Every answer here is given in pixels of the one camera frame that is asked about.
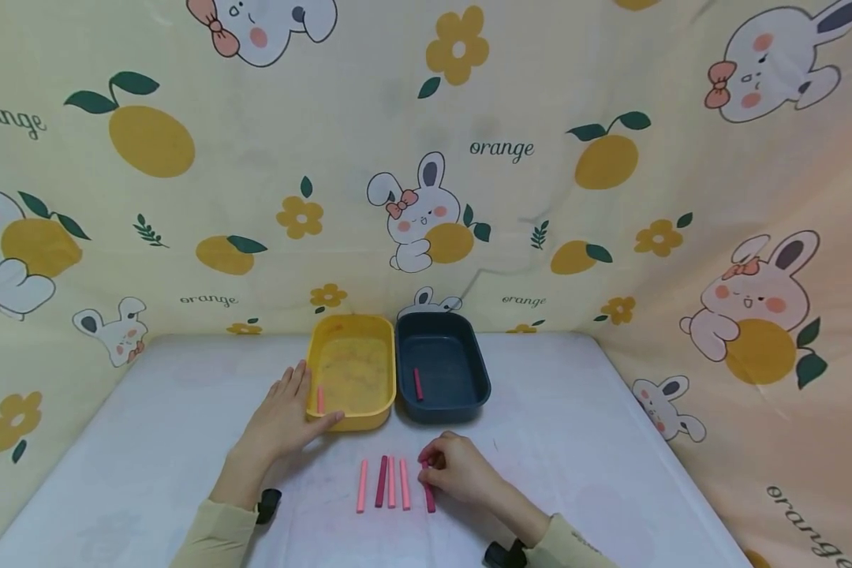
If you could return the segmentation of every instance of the dark blue plastic box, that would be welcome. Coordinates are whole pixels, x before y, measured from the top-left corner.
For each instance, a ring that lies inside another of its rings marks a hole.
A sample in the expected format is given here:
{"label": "dark blue plastic box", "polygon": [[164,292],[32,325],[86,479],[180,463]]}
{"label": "dark blue plastic box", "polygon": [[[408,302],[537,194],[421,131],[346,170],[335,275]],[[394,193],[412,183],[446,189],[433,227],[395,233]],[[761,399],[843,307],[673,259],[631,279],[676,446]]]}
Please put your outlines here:
{"label": "dark blue plastic box", "polygon": [[[480,413],[492,386],[470,322],[457,313],[408,313],[395,327],[398,398],[421,424],[469,422]],[[424,400],[417,401],[413,370],[420,372]]]}

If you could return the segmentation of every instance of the red stick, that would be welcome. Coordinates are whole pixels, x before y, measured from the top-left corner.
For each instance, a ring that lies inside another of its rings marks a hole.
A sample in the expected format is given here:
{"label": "red stick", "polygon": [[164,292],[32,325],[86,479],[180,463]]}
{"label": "red stick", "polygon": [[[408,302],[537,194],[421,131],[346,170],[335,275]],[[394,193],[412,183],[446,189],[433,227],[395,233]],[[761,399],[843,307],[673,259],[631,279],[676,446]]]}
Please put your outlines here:
{"label": "red stick", "polygon": [[388,456],[382,456],[382,468],[379,468],[379,486],[375,490],[375,508],[382,509],[385,502],[385,472],[388,469]]}
{"label": "red stick", "polygon": [[424,388],[420,386],[420,369],[413,367],[413,383],[417,388],[417,400],[424,399]]}
{"label": "red stick", "polygon": [[[421,462],[421,464],[424,469],[428,469],[426,461]],[[424,491],[426,491],[426,510],[430,513],[435,513],[435,497],[432,496],[432,486],[424,484]]]}

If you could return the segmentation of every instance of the hand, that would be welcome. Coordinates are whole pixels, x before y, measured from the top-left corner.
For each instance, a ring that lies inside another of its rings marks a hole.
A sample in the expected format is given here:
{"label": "hand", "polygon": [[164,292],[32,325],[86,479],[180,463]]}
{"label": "hand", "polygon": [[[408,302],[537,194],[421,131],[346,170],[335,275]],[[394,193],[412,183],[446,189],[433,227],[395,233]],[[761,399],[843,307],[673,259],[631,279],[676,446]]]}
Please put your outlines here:
{"label": "hand", "polygon": [[457,501],[475,506],[490,506],[506,484],[473,442],[454,432],[443,432],[428,443],[418,461],[432,466],[420,471],[421,483],[434,485]]}
{"label": "hand", "polygon": [[288,367],[281,380],[271,385],[240,440],[227,455],[218,483],[211,491],[211,501],[252,510],[265,473],[275,460],[301,450],[341,422],[343,412],[306,422],[311,383],[312,371],[306,361],[300,361],[296,369]]}

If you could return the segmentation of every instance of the yellow flower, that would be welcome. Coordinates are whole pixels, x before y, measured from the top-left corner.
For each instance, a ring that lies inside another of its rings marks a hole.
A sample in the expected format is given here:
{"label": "yellow flower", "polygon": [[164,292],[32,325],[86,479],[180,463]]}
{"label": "yellow flower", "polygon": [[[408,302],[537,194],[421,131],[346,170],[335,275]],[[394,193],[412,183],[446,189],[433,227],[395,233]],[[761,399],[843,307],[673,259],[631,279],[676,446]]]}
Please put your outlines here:
{"label": "yellow flower", "polygon": [[612,323],[619,325],[622,323],[629,323],[631,321],[631,317],[633,317],[631,310],[633,309],[634,298],[614,297],[609,300],[609,304],[602,306],[600,311],[605,313],[606,316],[609,316]]}
{"label": "yellow flower", "polygon": [[0,403],[0,452],[15,447],[21,437],[31,434],[41,422],[41,393],[37,390],[23,398],[10,394]]}
{"label": "yellow flower", "polygon": [[231,334],[236,335],[258,335],[261,333],[261,328],[258,325],[248,325],[247,323],[232,323],[230,327],[227,328]]}
{"label": "yellow flower", "polygon": [[648,229],[637,232],[635,252],[651,252],[656,256],[669,256],[673,248],[682,245],[682,234],[672,229],[672,221],[660,219],[654,221]]}
{"label": "yellow flower", "polygon": [[436,73],[445,73],[450,84],[467,83],[470,67],[477,67],[488,58],[488,42],[480,37],[484,15],[479,6],[464,10],[464,16],[455,12],[443,13],[435,23],[439,39],[426,48],[426,65]]}
{"label": "yellow flower", "polygon": [[341,300],[347,298],[347,292],[338,288],[334,283],[327,283],[322,288],[316,288],[310,292],[310,304],[326,305],[330,308],[336,308],[341,305]]}
{"label": "yellow flower", "polygon": [[537,333],[537,328],[532,325],[528,325],[527,323],[518,323],[514,329],[509,329],[505,331],[506,334],[535,334]]}
{"label": "yellow flower", "polygon": [[324,213],[322,205],[314,202],[304,202],[300,197],[290,196],[281,203],[283,211],[275,216],[278,225],[287,227],[287,237],[301,239],[305,234],[322,233]]}

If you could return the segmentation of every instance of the right hand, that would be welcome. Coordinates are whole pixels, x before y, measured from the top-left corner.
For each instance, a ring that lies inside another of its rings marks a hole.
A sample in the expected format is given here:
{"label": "right hand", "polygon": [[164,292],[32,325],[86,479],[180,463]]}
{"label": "right hand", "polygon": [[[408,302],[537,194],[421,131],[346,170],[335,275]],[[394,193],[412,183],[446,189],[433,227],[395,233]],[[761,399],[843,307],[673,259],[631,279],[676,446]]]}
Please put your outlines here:
{"label": "right hand", "polygon": [[473,442],[454,432],[443,432],[428,443],[417,460],[432,466],[420,471],[421,483],[434,485],[464,503],[487,506],[505,485]]}

